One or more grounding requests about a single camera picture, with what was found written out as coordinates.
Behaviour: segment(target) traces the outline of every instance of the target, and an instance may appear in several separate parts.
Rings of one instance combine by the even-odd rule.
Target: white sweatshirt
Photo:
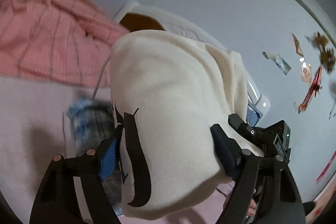
[[[111,100],[120,144],[122,210],[147,220],[192,207],[231,178],[210,127],[219,123],[241,148],[262,155],[227,123],[245,119],[241,56],[164,31],[130,33],[111,50]]]

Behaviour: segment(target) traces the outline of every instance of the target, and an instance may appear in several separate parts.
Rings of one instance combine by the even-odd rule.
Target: blue gripper pad
[[[115,139],[107,149],[100,163],[99,177],[101,180],[112,175],[117,162],[117,152],[120,140]]]
[[[215,153],[223,165],[226,175],[237,181],[241,171],[238,167],[241,162],[241,148],[234,139],[226,135],[219,124],[214,124],[210,128],[210,131],[215,146]]]

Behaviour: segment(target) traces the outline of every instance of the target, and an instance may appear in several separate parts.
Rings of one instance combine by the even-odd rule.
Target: metal screw
[[[243,153],[244,155],[246,155],[246,156],[249,156],[249,155],[252,154],[252,152],[251,152],[250,150],[248,150],[248,149],[243,149],[243,150],[242,150],[242,153]]]
[[[283,160],[284,160],[283,156],[280,156],[280,155],[276,155],[276,156],[275,156],[275,159],[276,159],[277,161],[283,161]]]
[[[53,158],[54,161],[59,161],[59,160],[61,160],[61,159],[62,159],[62,156],[61,156],[61,155],[56,155],[56,156]]]
[[[95,153],[96,153],[96,150],[94,150],[94,149],[89,149],[89,150],[86,151],[86,154],[89,155],[89,156],[93,156]]]

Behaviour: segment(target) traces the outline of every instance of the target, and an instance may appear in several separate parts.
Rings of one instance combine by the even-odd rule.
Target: pink blanket
[[[0,0],[0,73],[94,86],[128,32],[92,0]],[[109,66],[100,84],[110,84]]]

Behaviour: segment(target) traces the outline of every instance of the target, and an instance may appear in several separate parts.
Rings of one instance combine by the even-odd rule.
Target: human hand
[[[231,192],[230,194],[227,195],[226,200],[225,200],[225,202],[224,202],[224,204],[223,204],[223,209],[224,209],[225,206],[227,205],[227,203],[228,203],[228,201],[229,201],[229,199],[230,199],[230,197],[231,197],[231,194],[232,194],[232,192]],[[257,204],[256,204],[255,201],[252,199],[252,200],[251,200],[251,203],[250,203],[250,207],[249,207],[249,209],[248,209],[248,211],[247,211],[247,214],[246,214],[246,218],[255,215],[255,208],[256,208],[256,206],[257,206]]]

